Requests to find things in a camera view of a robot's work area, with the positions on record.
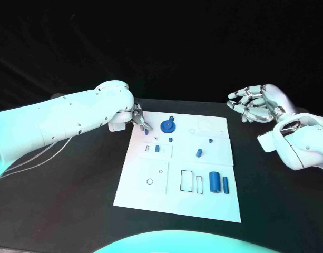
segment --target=table surface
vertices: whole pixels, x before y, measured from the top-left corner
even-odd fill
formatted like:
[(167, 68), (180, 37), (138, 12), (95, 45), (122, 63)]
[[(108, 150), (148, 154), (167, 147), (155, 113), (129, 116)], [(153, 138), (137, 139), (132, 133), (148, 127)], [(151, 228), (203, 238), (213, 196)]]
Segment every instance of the table surface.
[(114, 207), (132, 126), (105, 126), (73, 137), (43, 166), (0, 179), (0, 246), (88, 253), (142, 232), (191, 230), (281, 252), (323, 252), (323, 170), (292, 171), (262, 151), (256, 136), (274, 123), (242, 123), (223, 103), (141, 101), (144, 111), (227, 119), (242, 223)]

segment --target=white cable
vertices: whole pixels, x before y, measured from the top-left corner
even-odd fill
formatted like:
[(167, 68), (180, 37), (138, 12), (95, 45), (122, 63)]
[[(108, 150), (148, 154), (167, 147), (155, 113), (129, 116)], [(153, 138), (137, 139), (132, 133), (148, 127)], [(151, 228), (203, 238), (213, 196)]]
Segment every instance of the white cable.
[(55, 153), (55, 155), (53, 155), (46, 161), (43, 161), (43, 162), (39, 163), (37, 165), (34, 165), (34, 166), (31, 166), (31, 167), (29, 167), (29, 168), (26, 168), (26, 169), (23, 169), (23, 170), (14, 171), (14, 172), (11, 172), (10, 174), (3, 175), (0, 178), (4, 178), (6, 176), (10, 176), (10, 175), (13, 175), (13, 174), (16, 174), (16, 173), (18, 173), (18, 172), (21, 172), (21, 171), (24, 171), (24, 170), (30, 170), (31, 168), (40, 166), (44, 162), (47, 162), (47, 161), (57, 155), (57, 153), (62, 151), (62, 149), (63, 149), (65, 146), (67, 145), (67, 142), (69, 142), (70, 139), (72, 139), (72, 137), (67, 138), (67, 141), (66, 141), (66, 143), (63, 144), (63, 146), (60, 147), (59, 151)]
[(43, 149), (42, 152), (40, 152), (36, 156), (33, 156), (29, 160), (26, 160), (24, 162), (21, 162), (21, 163), (20, 163), (18, 165), (16, 165), (14, 167), (8, 168), (8, 169), (6, 170), (6, 172), (10, 171), (10, 170), (13, 170), (13, 169), (17, 168), (18, 166), (24, 165), (26, 163), (29, 163), (33, 159), (36, 159), (36, 158), (50, 149), (50, 147), (52, 147), (55, 144), (56, 144), (56, 142), (55, 142), (50, 146), (47, 146), (46, 149)]

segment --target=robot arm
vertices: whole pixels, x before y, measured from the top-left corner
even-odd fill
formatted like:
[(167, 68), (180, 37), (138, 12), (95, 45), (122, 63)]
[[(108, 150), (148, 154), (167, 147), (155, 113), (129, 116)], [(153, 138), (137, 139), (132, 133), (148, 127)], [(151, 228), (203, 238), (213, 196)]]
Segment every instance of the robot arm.
[(264, 151), (275, 150), (292, 170), (310, 166), (323, 168), (323, 117), (298, 114), (285, 94), (272, 84), (229, 94), (230, 99), (238, 96), (242, 97), (239, 102), (227, 101), (227, 106), (242, 114), (242, 122), (276, 122), (272, 131), (258, 136)]
[(0, 176), (30, 151), (106, 123), (109, 131), (124, 130), (128, 122), (151, 130), (121, 81), (108, 81), (95, 90), (0, 112)]

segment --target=black curtain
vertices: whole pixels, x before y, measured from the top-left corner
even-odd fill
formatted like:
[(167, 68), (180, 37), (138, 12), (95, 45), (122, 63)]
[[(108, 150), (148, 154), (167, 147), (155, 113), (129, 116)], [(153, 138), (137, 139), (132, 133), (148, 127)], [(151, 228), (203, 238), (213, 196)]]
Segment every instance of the black curtain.
[(0, 9), (0, 110), (111, 79), (135, 97), (207, 102), (272, 83), (323, 116), (323, 1)]

